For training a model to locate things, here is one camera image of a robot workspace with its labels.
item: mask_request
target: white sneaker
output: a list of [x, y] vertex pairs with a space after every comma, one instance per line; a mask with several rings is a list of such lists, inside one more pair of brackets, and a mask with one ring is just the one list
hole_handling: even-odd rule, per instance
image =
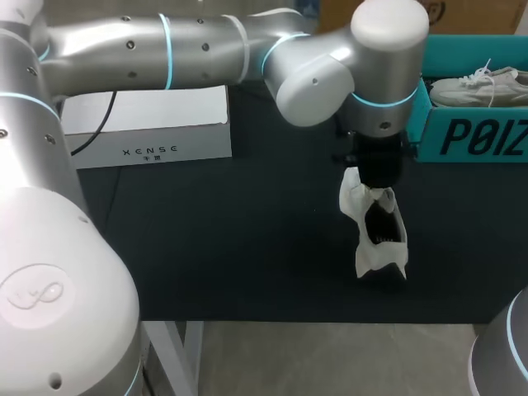
[[439, 107], [528, 106], [528, 72], [515, 68], [491, 72], [490, 61], [469, 76], [434, 82], [430, 93], [432, 103]]
[[357, 277], [395, 263], [407, 279], [407, 232], [393, 189], [370, 189], [361, 184], [357, 167], [349, 167], [339, 191], [339, 207], [357, 223], [360, 231], [356, 249]]

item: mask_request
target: crumpled white paper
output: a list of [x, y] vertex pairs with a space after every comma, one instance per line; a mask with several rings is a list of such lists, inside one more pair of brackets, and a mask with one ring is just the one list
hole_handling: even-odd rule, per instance
[[[377, 201], [388, 214], [394, 216], [399, 233], [398, 242], [375, 243], [369, 237], [365, 215]], [[388, 264], [395, 263], [407, 279], [405, 265], [408, 261], [407, 231], [403, 225], [396, 196], [392, 188], [369, 188], [361, 183], [357, 167], [345, 171], [339, 191], [341, 212], [353, 219], [359, 228], [359, 244], [356, 249], [356, 274], [361, 278], [368, 271], [377, 271]]]

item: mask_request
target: white cardboard box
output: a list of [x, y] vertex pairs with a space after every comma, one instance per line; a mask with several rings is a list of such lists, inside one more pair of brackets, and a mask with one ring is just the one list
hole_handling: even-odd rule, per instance
[[[74, 150], [101, 123], [111, 92], [71, 97], [61, 119]], [[118, 92], [101, 134], [73, 157], [77, 169], [231, 157], [226, 87]]]

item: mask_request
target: black table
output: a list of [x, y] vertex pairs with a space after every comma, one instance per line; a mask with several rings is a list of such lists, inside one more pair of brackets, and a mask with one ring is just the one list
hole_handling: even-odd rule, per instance
[[528, 284], [528, 164], [406, 163], [408, 281], [356, 279], [328, 121], [301, 129], [229, 95], [233, 158], [80, 172], [143, 320], [486, 323]]

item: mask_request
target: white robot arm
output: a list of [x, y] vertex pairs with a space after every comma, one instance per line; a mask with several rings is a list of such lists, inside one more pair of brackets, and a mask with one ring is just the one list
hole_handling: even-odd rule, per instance
[[0, 3], [0, 395], [138, 396], [138, 295], [87, 216], [53, 98], [264, 80], [294, 125], [348, 100], [353, 130], [387, 138], [412, 108], [427, 13], [367, 0], [310, 36], [289, 9], [47, 28], [41, 8]]

